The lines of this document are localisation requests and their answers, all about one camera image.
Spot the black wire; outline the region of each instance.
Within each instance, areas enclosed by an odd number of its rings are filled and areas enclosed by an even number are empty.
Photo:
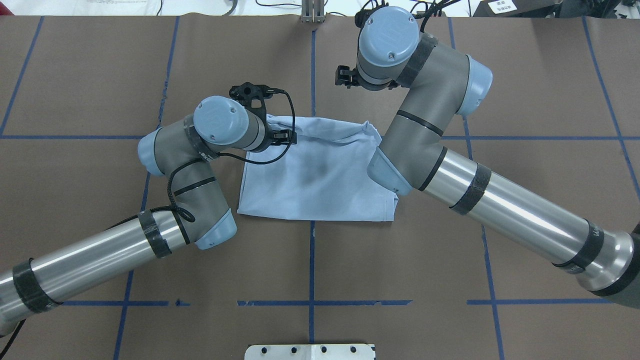
[[[6,355],[6,353],[9,351],[9,348],[11,347],[11,344],[13,344],[13,341],[18,336],[18,332],[20,332],[20,329],[24,325],[24,321],[25,320],[26,319],[23,319],[18,323],[18,326],[13,331],[13,334],[11,334],[11,338],[9,338],[9,341],[6,342],[6,345],[4,346],[4,350],[2,350],[2,352],[0,352],[0,359],[3,359],[4,356]]]
[[[291,96],[289,96],[289,93],[286,92],[285,90],[279,90],[279,91],[280,91],[280,94],[285,94],[287,96],[287,100],[289,100],[289,106],[291,107],[291,129],[295,132],[296,131],[296,111],[293,108],[293,102],[291,101]],[[282,153],[277,158],[269,160],[269,161],[253,161],[253,160],[242,158],[242,157],[240,157],[238,155],[235,155],[235,154],[230,154],[228,152],[219,152],[216,155],[218,155],[218,156],[229,156],[230,158],[238,159],[238,160],[244,161],[245,163],[249,163],[249,164],[267,165],[267,164],[274,163],[274,162],[280,160],[282,158],[282,156],[284,156],[284,154],[287,153],[287,151],[291,147],[291,139],[289,139],[289,140],[290,141],[287,144],[287,147],[284,149],[284,151],[282,151]]]
[[[260,4],[260,3],[258,2],[258,0],[255,0],[255,3],[256,3],[256,4],[258,4],[258,5],[260,5],[260,6],[285,6],[285,5],[291,5],[291,6],[297,6],[297,7],[299,7],[299,8],[301,8],[301,7],[302,7],[302,5],[300,5],[300,4],[294,4],[294,3],[282,3],[282,4]]]
[[[420,4],[424,4],[424,11],[426,12],[427,10],[429,10],[429,3],[427,3],[426,1],[417,1],[415,3],[415,5],[413,6],[413,8],[411,8],[411,10],[409,10],[410,13],[413,13],[413,11],[415,10],[416,7],[418,7],[418,5]]]
[[[450,1],[443,0],[437,3],[436,5],[432,6],[431,8],[429,8],[429,10],[427,10],[427,12],[424,13],[424,19],[422,20],[422,24],[420,25],[420,32],[424,32],[424,26],[427,24],[427,21],[433,14],[440,12],[440,15],[442,16],[442,9],[446,8],[449,5],[455,4],[458,1],[460,0],[450,0]]]
[[[180,170],[182,170],[183,168],[188,167],[189,165],[193,165],[195,163],[199,163],[201,161],[204,161],[202,158],[198,158],[198,159],[193,159],[191,161],[188,161],[182,165],[180,165],[177,169],[175,169],[170,175],[169,175],[169,181],[166,184],[166,194],[167,197],[169,197],[169,203],[171,205],[169,206],[160,206],[158,208],[153,208],[153,209],[149,209],[149,211],[151,213],[155,213],[156,211],[173,211],[175,213],[177,213],[178,215],[180,215],[181,218],[183,218],[184,220],[188,221],[188,222],[194,222],[196,220],[196,218],[193,216],[192,213],[190,213],[187,209],[185,208],[181,208],[180,206],[178,206],[178,204],[175,202],[175,199],[173,198],[173,192],[171,191],[171,187],[173,185],[173,177],[175,177],[176,174],[178,174],[178,172],[180,172]],[[133,216],[130,216],[124,220],[122,220],[121,222],[109,226],[107,228],[107,230],[116,227],[118,225],[122,225],[126,222],[129,222],[135,218],[138,217],[138,214],[135,214]]]
[[[229,11],[227,11],[226,13],[223,14],[224,15],[231,15],[232,12],[234,12],[236,10],[236,7],[238,6],[238,0],[233,0],[233,3],[231,4],[231,9],[229,9]]]
[[[360,11],[364,10],[364,8],[366,8],[369,3],[371,3],[371,8],[372,9],[375,9],[377,6],[379,6],[378,5],[378,0],[369,0],[366,3],[364,3],[364,5],[362,5],[362,8],[360,9]]]

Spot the black electrical tape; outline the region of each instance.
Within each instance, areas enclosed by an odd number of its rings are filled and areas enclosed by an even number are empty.
[[[444,156],[446,154],[447,154],[447,147],[443,146],[442,151],[440,151],[440,156],[438,157],[438,161],[436,161],[436,164],[433,165],[433,168],[431,169],[431,172],[427,176],[427,179],[422,183],[422,186],[420,186],[418,190],[423,192],[424,189],[427,188],[427,186],[429,185],[433,177],[436,176],[436,173],[438,172],[438,169],[440,168],[440,165],[442,164],[442,160],[444,160]]]
[[[634,242],[634,254],[631,257],[631,262],[625,270],[625,273],[616,280],[613,284],[602,290],[592,291],[594,295],[598,296],[611,296],[624,290],[640,273],[640,236],[636,233],[631,233],[631,238]]]
[[[580,251],[571,260],[562,264],[554,264],[555,267],[562,268],[569,274],[579,274],[596,259],[604,244],[604,231],[589,220],[587,223],[589,224],[589,234]]]
[[[433,125],[432,123],[428,122],[427,120],[424,120],[423,118],[415,116],[412,113],[408,113],[408,112],[403,111],[403,110],[398,110],[396,115],[400,115],[402,117],[408,118],[409,120],[415,121],[418,124],[426,127],[427,129],[433,131],[434,133],[438,134],[438,136],[442,136],[442,134],[444,134],[444,131],[442,131],[442,129],[440,129],[439,127]]]
[[[427,59],[431,56],[431,52],[437,45],[437,38],[430,37],[427,34],[423,35],[418,43],[418,47],[411,57],[409,57],[409,61],[404,66],[396,82],[405,88],[410,88],[413,80],[418,76],[424,63],[427,62]]]
[[[184,119],[184,133],[187,134],[187,139],[189,139],[189,143],[193,149],[203,158],[205,161],[211,161],[219,158],[215,152],[213,152],[207,144],[204,143],[204,140],[196,131],[195,126],[193,125],[193,117],[187,117]]]
[[[185,187],[183,187],[183,188],[181,188],[181,189],[178,189],[178,190],[176,190],[173,194],[174,194],[175,196],[182,195],[183,193],[186,193],[186,192],[188,192],[188,191],[190,191],[190,190],[193,190],[193,189],[195,189],[195,188],[199,188],[199,187],[201,187],[202,185],[209,184],[209,183],[213,183],[213,182],[214,182],[214,181],[216,181],[216,180],[217,180],[217,179],[216,179],[216,177],[215,177],[215,176],[212,176],[212,177],[210,177],[210,178],[208,178],[208,179],[200,180],[200,181],[198,181],[197,183],[193,183],[193,184],[191,184],[191,185],[189,185],[189,186],[185,186]]]
[[[182,233],[182,237],[184,238],[184,243],[189,245],[191,243],[191,239],[189,239],[189,234],[187,234],[187,231],[184,229],[182,218],[180,217],[180,215],[178,215],[177,211],[172,211],[172,213],[173,213],[173,218],[175,219],[175,222],[178,224],[178,227],[180,228],[180,232]]]
[[[31,269],[32,260],[33,258],[13,267],[13,285],[22,303],[32,313],[44,313],[62,303],[50,298],[40,287]]]
[[[482,199],[482,196],[484,196],[486,186],[489,185],[489,180],[491,179],[491,173],[491,169],[482,164],[478,164],[476,174],[473,180],[471,180],[465,194],[449,209],[452,209],[460,215],[468,214],[480,199]]]
[[[158,259],[162,259],[169,256],[171,254],[171,249],[169,249],[169,245],[166,243],[166,240],[162,238],[162,234],[160,234],[160,230],[158,229],[158,224],[156,223],[151,211],[145,210],[138,214],[138,220],[140,220],[142,231],[145,233],[145,237],[147,237],[147,241],[149,242],[149,245],[154,251],[156,257]]]

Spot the white metal bracket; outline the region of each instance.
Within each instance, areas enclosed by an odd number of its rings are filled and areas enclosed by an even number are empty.
[[[324,0],[302,0],[302,22],[324,22]]]
[[[376,360],[371,344],[252,345],[244,360]]]

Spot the folded cloth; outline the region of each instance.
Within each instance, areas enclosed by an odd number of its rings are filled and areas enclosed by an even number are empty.
[[[268,115],[274,130],[291,129],[291,117]],[[369,122],[355,124],[296,117],[298,143],[268,165],[246,163],[238,213],[287,220],[393,221],[397,195],[369,179],[367,165],[380,144]],[[284,145],[247,153],[271,160]]]

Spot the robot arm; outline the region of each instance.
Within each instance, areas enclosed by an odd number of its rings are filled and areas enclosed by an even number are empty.
[[[491,71],[420,33],[402,8],[368,12],[356,16],[357,66],[339,67],[336,85],[410,88],[367,168],[371,179],[400,195],[426,192],[575,275],[591,293],[640,308],[638,234],[603,230],[440,144],[453,116],[484,99]]]
[[[263,151],[295,143],[290,130],[274,132],[264,100],[283,90],[245,83],[232,99],[204,99],[184,120],[145,136],[138,155],[147,170],[169,178],[171,206],[145,210],[106,231],[0,274],[0,337],[19,321],[194,242],[208,249],[235,235],[237,227],[207,161],[233,147]],[[260,108],[251,101],[259,100]]]

